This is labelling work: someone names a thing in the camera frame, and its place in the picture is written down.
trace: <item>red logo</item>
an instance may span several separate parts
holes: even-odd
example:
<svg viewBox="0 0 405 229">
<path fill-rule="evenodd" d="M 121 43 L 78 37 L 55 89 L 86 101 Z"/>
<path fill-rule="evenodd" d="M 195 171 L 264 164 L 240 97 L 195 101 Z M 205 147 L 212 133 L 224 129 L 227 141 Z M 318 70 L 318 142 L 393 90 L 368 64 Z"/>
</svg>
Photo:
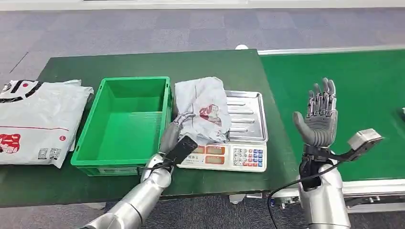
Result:
<svg viewBox="0 0 405 229">
<path fill-rule="evenodd" d="M 200 117 L 207 120 L 208 122 L 212 122 L 217 124 L 218 126 L 222 126 L 222 121 L 218 117 L 219 108 L 215 104 L 211 104 L 208 107 L 200 109 Z"/>
<path fill-rule="evenodd" d="M 14 154 L 20 149 L 21 135 L 0 134 L 0 153 Z"/>
</svg>

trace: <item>gray carpet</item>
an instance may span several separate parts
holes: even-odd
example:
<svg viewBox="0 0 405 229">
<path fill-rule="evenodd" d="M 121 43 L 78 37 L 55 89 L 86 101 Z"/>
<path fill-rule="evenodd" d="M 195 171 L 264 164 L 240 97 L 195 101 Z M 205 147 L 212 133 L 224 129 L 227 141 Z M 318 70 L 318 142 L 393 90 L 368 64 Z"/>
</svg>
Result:
<svg viewBox="0 0 405 229">
<path fill-rule="evenodd" d="M 405 44 L 404 21 L 405 9 L 0 12 L 0 84 L 35 80 L 55 56 Z M 304 228 L 299 206 L 274 210 L 280 228 Z M 0 229 L 71 229 L 101 213 L 84 205 L 3 208 Z M 356 229 L 405 228 L 404 213 L 350 217 Z M 215 196 L 160 202 L 144 228 L 162 227 L 272 225 L 265 200 L 233 205 Z"/>
</svg>

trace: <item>barcode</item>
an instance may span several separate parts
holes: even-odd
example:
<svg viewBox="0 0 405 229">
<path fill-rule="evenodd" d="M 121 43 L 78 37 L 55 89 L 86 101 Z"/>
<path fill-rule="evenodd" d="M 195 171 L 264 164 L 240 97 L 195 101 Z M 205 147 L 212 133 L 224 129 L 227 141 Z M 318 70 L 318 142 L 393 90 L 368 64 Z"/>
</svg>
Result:
<svg viewBox="0 0 405 229">
<path fill-rule="evenodd" d="M 49 159 L 57 160 L 60 154 L 61 154 L 61 149 L 52 148 L 51 151 L 49 152 Z"/>
<path fill-rule="evenodd" d="M 38 152 L 39 160 L 46 160 L 46 154 L 48 153 L 48 148 L 42 148 Z"/>
</svg>

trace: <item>crumpled plastic bag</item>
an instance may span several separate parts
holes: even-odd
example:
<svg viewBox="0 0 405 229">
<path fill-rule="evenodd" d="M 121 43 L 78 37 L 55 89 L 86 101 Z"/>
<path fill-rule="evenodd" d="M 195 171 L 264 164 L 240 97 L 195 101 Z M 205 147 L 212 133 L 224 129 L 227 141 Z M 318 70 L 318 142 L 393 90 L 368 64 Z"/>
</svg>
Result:
<svg viewBox="0 0 405 229">
<path fill-rule="evenodd" d="M 188 135 L 200 146 L 227 141 L 231 117 L 220 79 L 206 77 L 179 82 L 175 84 L 175 93 L 179 113 L 195 114 L 195 117 L 183 122 L 180 139 Z"/>
</svg>

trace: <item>black cable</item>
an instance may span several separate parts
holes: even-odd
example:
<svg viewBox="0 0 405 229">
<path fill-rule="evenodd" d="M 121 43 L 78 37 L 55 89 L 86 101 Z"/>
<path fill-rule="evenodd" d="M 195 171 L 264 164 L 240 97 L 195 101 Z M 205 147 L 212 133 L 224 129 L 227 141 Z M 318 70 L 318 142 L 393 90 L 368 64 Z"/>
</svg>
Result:
<svg viewBox="0 0 405 229">
<path fill-rule="evenodd" d="M 311 175 L 311 176 L 309 176 L 309 177 L 304 177 L 304 178 L 301 178 L 301 179 L 292 181 L 292 182 L 290 182 L 290 183 L 288 183 L 288 184 L 286 184 L 286 185 L 283 185 L 283 186 L 278 187 L 278 188 L 276 188 L 275 190 L 271 191 L 271 192 L 268 194 L 268 198 L 267 198 L 267 208 L 268 208 L 268 212 L 269 212 L 270 217 L 271 217 L 271 221 L 272 221 L 273 224 L 274 224 L 274 227 L 275 227 L 276 229 L 278 229 L 277 224 L 276 224 L 276 221 L 274 220 L 273 213 L 271 212 L 271 209 L 270 209 L 270 200 L 271 200 L 271 197 L 272 197 L 276 192 L 278 192 L 278 191 L 280 191 L 280 190 L 282 190 L 282 189 L 285 189 L 285 188 L 287 188 L 287 187 L 289 187 L 289 186 L 291 186 L 291 185 L 297 184 L 297 183 L 299 183 L 299 182 L 306 181 L 306 180 L 310 180 L 310 179 L 314 179 L 314 178 L 317 178 L 317 177 L 319 177 L 319 176 L 321 176 L 321 175 L 324 175 L 325 173 L 330 172 L 330 171 L 332 171 L 333 169 L 337 168 L 337 167 L 338 167 L 340 164 L 342 164 L 342 163 L 343 163 L 343 161 L 339 161 L 339 162 L 336 163 L 334 166 L 332 166 L 332 167 L 330 167 L 330 168 L 328 168 L 328 169 L 325 169 L 325 170 L 322 171 L 322 172 L 316 173 L 316 174 Z"/>
</svg>

